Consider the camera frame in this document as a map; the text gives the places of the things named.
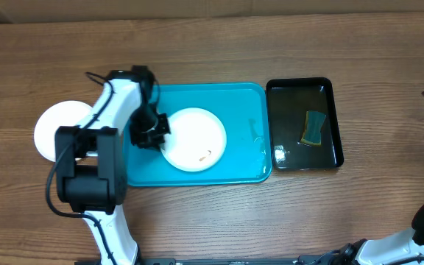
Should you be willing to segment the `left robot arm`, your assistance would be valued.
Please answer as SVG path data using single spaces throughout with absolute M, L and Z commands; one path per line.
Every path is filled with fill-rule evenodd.
M 53 213 L 81 219 L 90 228 L 101 258 L 98 264 L 141 264 L 138 244 L 129 232 L 123 202 L 127 194 L 127 167 L 122 151 L 124 130 L 140 149 L 158 151 L 170 128 L 158 112 L 160 87 L 147 66 L 112 70 L 107 76 L 88 72 L 103 91 L 90 113 L 73 126 L 61 126 L 54 135 L 55 162 L 46 183 L 56 183 L 61 202 L 71 212 Z

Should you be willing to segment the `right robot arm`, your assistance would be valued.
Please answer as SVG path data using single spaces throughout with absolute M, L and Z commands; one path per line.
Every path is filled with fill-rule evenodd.
M 411 227 L 381 239 L 346 244 L 329 259 L 330 265 L 424 264 L 424 204 Z

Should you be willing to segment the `green yellow sponge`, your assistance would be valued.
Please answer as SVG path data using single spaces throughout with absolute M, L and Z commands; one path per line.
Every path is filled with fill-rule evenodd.
M 322 144 L 322 126 L 325 119 L 324 113 L 314 110 L 307 111 L 300 143 L 308 146 L 320 146 Z

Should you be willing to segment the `white plate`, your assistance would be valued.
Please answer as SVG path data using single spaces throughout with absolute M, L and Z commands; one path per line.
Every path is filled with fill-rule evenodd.
M 60 126 L 72 127 L 85 118 L 92 107 L 80 101 L 59 102 L 47 109 L 34 128 L 37 151 L 47 160 L 55 162 L 55 133 Z
M 223 123 L 210 111 L 190 107 L 168 117 L 170 134 L 160 149 L 164 158 L 185 172 L 201 172 L 214 166 L 225 153 L 227 134 Z M 199 161 L 201 154 L 211 156 Z

